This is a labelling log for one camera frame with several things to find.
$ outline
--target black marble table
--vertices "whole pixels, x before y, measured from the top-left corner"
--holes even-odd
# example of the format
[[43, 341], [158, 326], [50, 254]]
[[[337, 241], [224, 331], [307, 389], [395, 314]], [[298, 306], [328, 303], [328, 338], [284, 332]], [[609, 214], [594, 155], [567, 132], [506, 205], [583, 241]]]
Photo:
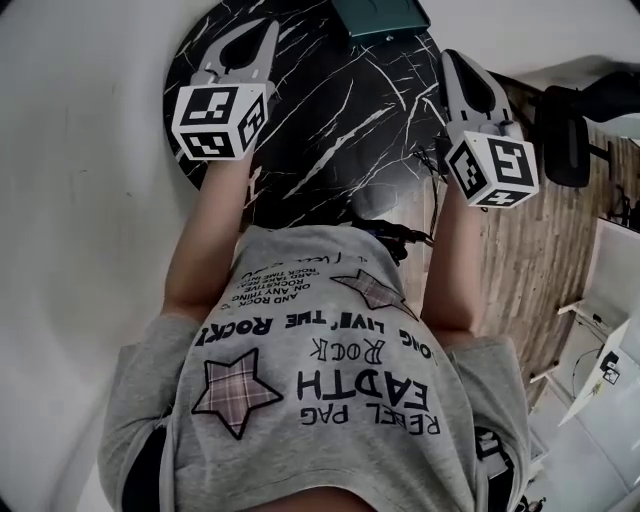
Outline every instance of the black marble table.
[[281, 25], [276, 92], [256, 146], [245, 220], [281, 228], [372, 218], [420, 186], [428, 170], [412, 152], [420, 145], [433, 152], [444, 124], [439, 51], [428, 34], [349, 48], [329, 0], [226, 0], [180, 44], [167, 75], [164, 121], [192, 183], [200, 186], [206, 163], [188, 160], [171, 134], [178, 90], [215, 39], [263, 17]]

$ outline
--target star print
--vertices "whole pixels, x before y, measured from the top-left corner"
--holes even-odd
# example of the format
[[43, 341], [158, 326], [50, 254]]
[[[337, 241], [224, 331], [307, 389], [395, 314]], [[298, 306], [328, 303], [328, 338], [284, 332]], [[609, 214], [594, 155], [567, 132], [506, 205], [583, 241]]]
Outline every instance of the star print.
[[358, 270], [358, 275], [355, 277], [338, 276], [332, 277], [331, 280], [357, 291], [371, 310], [393, 307], [405, 312], [416, 322], [418, 321], [413, 311], [404, 303], [406, 299], [402, 295], [393, 288], [383, 285], [362, 269]]
[[229, 364], [205, 361], [204, 369], [207, 387], [191, 412], [217, 415], [237, 440], [242, 439], [251, 411], [283, 399], [258, 378], [257, 348]]

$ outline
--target black cable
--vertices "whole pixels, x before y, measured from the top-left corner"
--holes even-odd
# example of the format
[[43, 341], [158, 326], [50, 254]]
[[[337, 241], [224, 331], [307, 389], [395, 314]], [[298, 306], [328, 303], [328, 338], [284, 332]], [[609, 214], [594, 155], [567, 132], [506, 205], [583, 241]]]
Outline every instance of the black cable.
[[431, 189], [433, 191], [433, 214], [431, 215], [431, 225], [429, 226], [429, 240], [433, 243], [433, 236], [436, 231], [436, 224], [438, 223], [438, 210], [439, 210], [439, 202], [438, 202], [438, 187], [436, 185], [436, 176], [440, 176], [442, 180], [447, 183], [447, 179], [440, 173], [438, 168], [433, 165], [429, 155], [427, 154], [427, 150], [424, 146], [418, 146], [418, 150], [414, 151], [413, 156], [416, 157], [420, 162], [422, 162], [425, 167], [429, 170], [429, 174], [431, 175]]
[[575, 386], [575, 382], [576, 382], [576, 370], [578, 369], [578, 363], [582, 360], [582, 358], [588, 354], [593, 354], [594, 352], [600, 352], [602, 350], [602, 347], [600, 348], [595, 348], [593, 350], [589, 350], [588, 352], [585, 352], [584, 354], [582, 354], [578, 360], [576, 361], [576, 364], [573, 365], [573, 374], [571, 375], [571, 394], [573, 395], [573, 399], [576, 399], [576, 386]]
[[589, 329], [589, 332], [590, 332], [591, 334], [593, 334], [593, 335], [594, 335], [594, 337], [595, 337], [595, 338], [596, 338], [600, 343], [602, 343], [603, 345], [607, 342], [606, 340], [603, 340], [600, 336], [598, 336], [598, 333], [597, 333], [596, 331], [594, 331], [594, 330], [593, 330], [593, 328], [591, 327], [591, 325], [590, 325], [590, 324], [585, 324], [584, 322], [581, 322], [581, 321], [578, 319], [578, 317], [577, 317], [577, 316], [575, 317], [575, 321], [576, 321], [576, 322], [578, 322], [578, 324], [579, 324], [579, 325], [582, 325], [583, 327], [586, 327], [587, 329]]

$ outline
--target white surface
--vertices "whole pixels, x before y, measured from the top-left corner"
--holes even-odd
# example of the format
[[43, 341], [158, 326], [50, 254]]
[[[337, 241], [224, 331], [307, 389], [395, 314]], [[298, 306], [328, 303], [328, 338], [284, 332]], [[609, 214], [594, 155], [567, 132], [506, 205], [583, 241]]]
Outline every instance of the white surface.
[[210, 4], [16, 0], [0, 16], [0, 495], [16, 512], [80, 495], [64, 468], [86, 464], [72, 455], [118, 347], [159, 309], [194, 193], [163, 81]]
[[[569, 419], [571, 419], [573, 416], [575, 416], [576, 414], [578, 414], [580, 411], [582, 411], [583, 409], [586, 408], [586, 406], [593, 400], [596, 398], [596, 396], [599, 394], [599, 392], [602, 390], [603, 387], [607, 387], [610, 384], [603, 378], [603, 373], [601, 370], [601, 367], [603, 365], [603, 361], [604, 359], [610, 354], [610, 353], [615, 353], [618, 354], [619, 357], [621, 357], [621, 351], [618, 350], [618, 348], [620, 347], [620, 344], [622, 343], [622, 340], [624, 339], [624, 336], [627, 332], [627, 328], [629, 326], [629, 321], [625, 321], [621, 326], [619, 326], [617, 329], [615, 329], [611, 335], [609, 335], [606, 339], [606, 343], [604, 345], [604, 347], [602, 348], [602, 351], [600, 352], [599, 356], [598, 353], [594, 352], [593, 355], [598, 356], [597, 358], [591, 358], [590, 360], [584, 361], [581, 360], [580, 363], [584, 364], [585, 366], [578, 366], [578, 368], [576, 368], [576, 380], [578, 382], [578, 384], [575, 386], [575, 397], [573, 398], [573, 403], [571, 404], [571, 407], [569, 407], [569, 410], [567, 411], [567, 414], [565, 414], [564, 418], [562, 418], [562, 421], [560, 422], [560, 425], [566, 423], [567, 421], [569, 421]], [[592, 354], [589, 354], [587, 356], [585, 356], [583, 359], [587, 359], [589, 356], [591, 356]], [[564, 362], [564, 357], [560, 358], [561, 360], [561, 365], [562, 364], [566, 364]], [[571, 373], [567, 374], [567, 380], [571, 381], [571, 379], [573, 378], [573, 369], [575, 368], [576, 363], [578, 362], [578, 359], [575, 358], [575, 362], [572, 363], [571, 366]], [[584, 372], [588, 372], [587, 373], [587, 377], [586, 379], [581, 379], [578, 380], [578, 372], [584, 373]], [[571, 390], [571, 394], [573, 395], [574, 390], [573, 390], [573, 384], [571, 384], [570, 382], [568, 383], [569, 386], [571, 386], [569, 389]]]
[[[610, 304], [627, 316], [640, 307], [640, 234], [598, 219], [585, 297]], [[639, 315], [633, 315], [640, 324]], [[640, 333], [640, 325], [633, 329]], [[640, 335], [627, 336], [622, 348], [640, 364]]]
[[546, 87], [581, 85], [640, 63], [640, 14], [629, 0], [420, 0], [440, 49]]
[[573, 418], [554, 427], [567, 408], [547, 388], [530, 415], [531, 428], [549, 448], [544, 471], [525, 495], [546, 497], [545, 512], [603, 512], [620, 501], [627, 488], [600, 447]]
[[619, 353], [615, 386], [603, 384], [580, 412], [580, 421], [629, 489], [640, 483], [640, 367]]
[[78, 500], [76, 512], [112, 512], [111, 505], [109, 505], [102, 493], [98, 477], [98, 466], [95, 464], [91, 468], [87, 485], [82, 490], [82, 495]]

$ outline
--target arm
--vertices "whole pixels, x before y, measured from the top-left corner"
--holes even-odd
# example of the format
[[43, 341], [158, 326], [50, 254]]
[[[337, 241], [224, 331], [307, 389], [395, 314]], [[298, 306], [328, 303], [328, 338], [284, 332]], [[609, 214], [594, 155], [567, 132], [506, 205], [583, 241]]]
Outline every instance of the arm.
[[253, 149], [243, 160], [209, 165], [173, 254], [162, 313], [203, 322], [229, 279], [247, 194]]
[[162, 314], [141, 343], [120, 353], [98, 456], [112, 505], [122, 499], [133, 460], [174, 403], [191, 341], [227, 284], [251, 157], [209, 166], [169, 266]]
[[457, 184], [447, 187], [436, 231], [421, 317], [441, 346], [467, 341], [482, 317], [482, 213], [467, 206]]

